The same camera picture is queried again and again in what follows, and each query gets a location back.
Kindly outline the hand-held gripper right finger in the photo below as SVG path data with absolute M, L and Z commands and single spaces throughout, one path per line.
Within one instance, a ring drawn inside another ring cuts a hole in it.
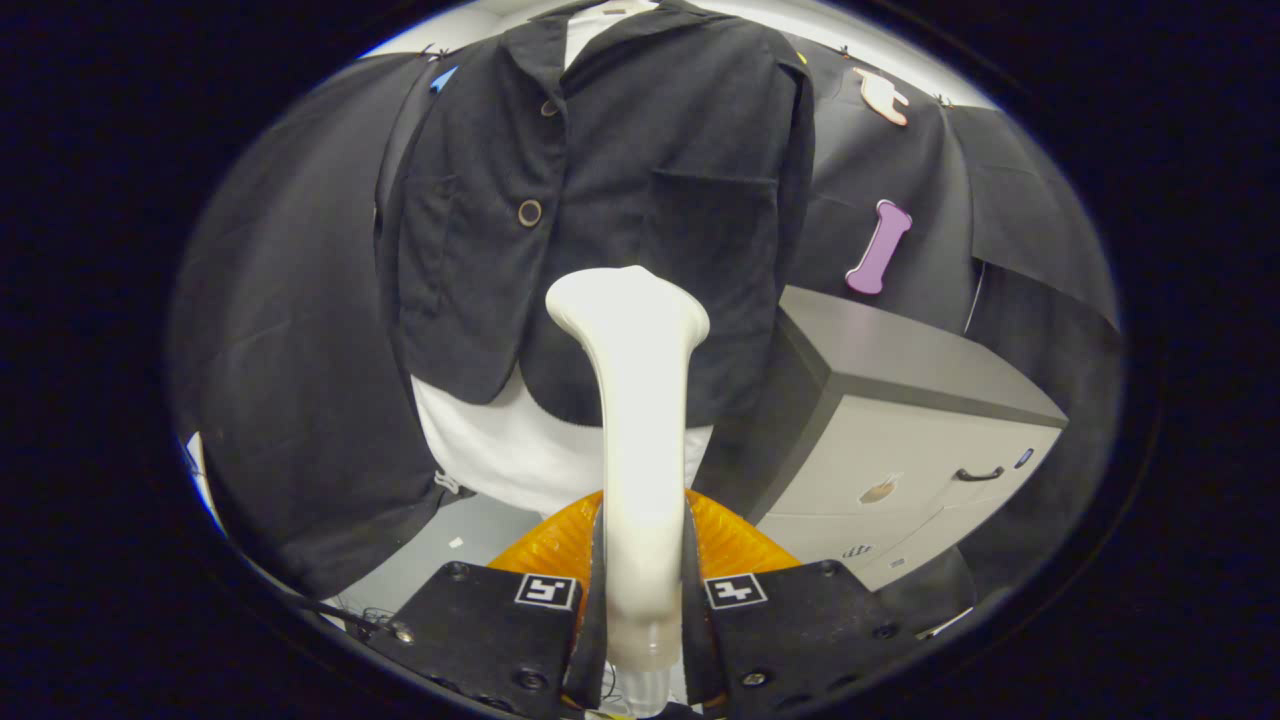
M 684 671 L 709 714 L 831 714 L 922 656 L 840 561 L 801 562 L 713 498 L 685 498 Z

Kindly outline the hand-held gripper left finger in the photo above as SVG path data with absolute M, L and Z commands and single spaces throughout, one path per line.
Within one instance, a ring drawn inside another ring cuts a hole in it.
M 605 666 L 602 495 L 486 564 L 449 561 L 365 644 L 434 691 L 509 716 L 579 716 Z

